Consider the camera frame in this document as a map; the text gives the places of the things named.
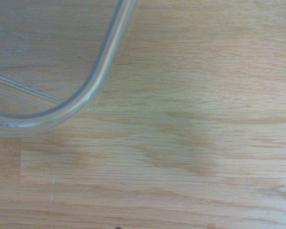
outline light wood surface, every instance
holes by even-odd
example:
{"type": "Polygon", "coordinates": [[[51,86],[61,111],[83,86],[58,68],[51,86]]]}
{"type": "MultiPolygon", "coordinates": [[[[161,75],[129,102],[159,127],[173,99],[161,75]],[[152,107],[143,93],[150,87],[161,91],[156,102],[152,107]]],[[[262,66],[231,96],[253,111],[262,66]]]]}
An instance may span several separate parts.
{"type": "Polygon", "coordinates": [[[0,138],[0,229],[286,229],[286,1],[141,0],[101,93],[0,138]]]}

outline clear plastic container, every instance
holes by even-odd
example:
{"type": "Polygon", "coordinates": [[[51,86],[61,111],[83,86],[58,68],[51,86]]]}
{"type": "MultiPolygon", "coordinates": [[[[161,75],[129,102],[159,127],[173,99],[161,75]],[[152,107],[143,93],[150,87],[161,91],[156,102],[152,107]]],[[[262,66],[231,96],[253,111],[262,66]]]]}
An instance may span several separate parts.
{"type": "Polygon", "coordinates": [[[107,73],[135,0],[0,1],[0,136],[49,130],[107,73]]]}

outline transparent plastic lid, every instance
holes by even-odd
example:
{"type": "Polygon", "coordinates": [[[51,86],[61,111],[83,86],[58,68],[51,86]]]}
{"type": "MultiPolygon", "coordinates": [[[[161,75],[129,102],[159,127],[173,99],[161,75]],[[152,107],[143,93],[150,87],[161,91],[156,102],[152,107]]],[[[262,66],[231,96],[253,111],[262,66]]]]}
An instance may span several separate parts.
{"type": "Polygon", "coordinates": [[[0,136],[53,128],[102,83],[134,0],[0,1],[0,136]]]}

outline tabletop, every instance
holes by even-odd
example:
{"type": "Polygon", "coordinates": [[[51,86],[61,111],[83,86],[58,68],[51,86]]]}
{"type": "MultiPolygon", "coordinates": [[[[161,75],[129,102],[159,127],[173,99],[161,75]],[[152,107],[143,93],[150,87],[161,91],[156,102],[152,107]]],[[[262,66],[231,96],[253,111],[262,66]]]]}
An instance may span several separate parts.
{"type": "Polygon", "coordinates": [[[72,120],[0,138],[0,229],[286,229],[286,1],[141,0],[72,120]]]}

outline wooden table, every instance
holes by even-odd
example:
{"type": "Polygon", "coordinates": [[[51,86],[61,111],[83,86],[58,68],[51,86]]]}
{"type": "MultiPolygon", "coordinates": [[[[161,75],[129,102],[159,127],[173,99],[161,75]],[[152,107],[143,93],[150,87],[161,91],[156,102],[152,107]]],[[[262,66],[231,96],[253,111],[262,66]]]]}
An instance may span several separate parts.
{"type": "Polygon", "coordinates": [[[102,92],[0,138],[0,229],[286,229],[286,1],[141,0],[102,92]]]}

